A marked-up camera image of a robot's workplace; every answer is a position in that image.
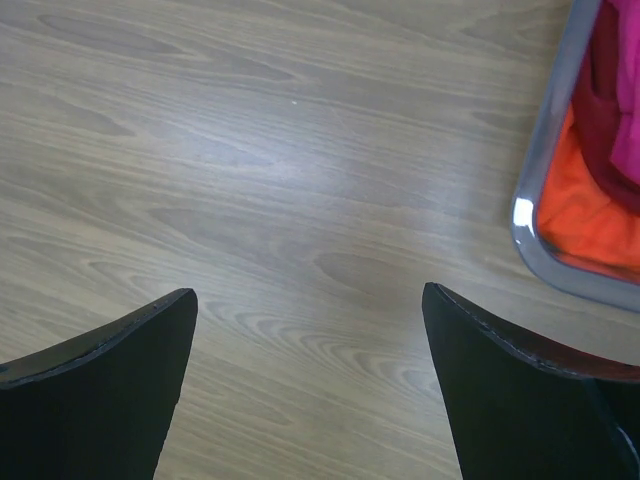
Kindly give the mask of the pink t shirt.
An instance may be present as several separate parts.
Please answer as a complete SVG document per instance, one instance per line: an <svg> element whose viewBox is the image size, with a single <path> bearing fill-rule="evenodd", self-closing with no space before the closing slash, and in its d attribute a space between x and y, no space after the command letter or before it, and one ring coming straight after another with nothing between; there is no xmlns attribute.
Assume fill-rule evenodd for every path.
<svg viewBox="0 0 640 480"><path fill-rule="evenodd" d="M617 100L621 113L611 162L639 184L639 2L610 4L618 13Z"/></svg>

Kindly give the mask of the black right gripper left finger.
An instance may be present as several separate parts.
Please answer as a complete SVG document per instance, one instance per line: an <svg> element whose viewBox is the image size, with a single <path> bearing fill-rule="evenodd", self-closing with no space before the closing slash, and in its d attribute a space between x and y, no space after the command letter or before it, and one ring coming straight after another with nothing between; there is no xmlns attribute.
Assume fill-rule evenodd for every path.
<svg viewBox="0 0 640 480"><path fill-rule="evenodd" d="M196 319L195 291L178 289L2 364L2 478L153 478Z"/></svg>

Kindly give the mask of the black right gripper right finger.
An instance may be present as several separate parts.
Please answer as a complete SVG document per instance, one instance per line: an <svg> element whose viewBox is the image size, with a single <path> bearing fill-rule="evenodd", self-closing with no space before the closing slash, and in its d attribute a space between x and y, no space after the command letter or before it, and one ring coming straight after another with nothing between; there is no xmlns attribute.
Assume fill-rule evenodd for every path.
<svg viewBox="0 0 640 480"><path fill-rule="evenodd" d="M639 369L534 333L438 283L422 311L466 479L636 479Z"/></svg>

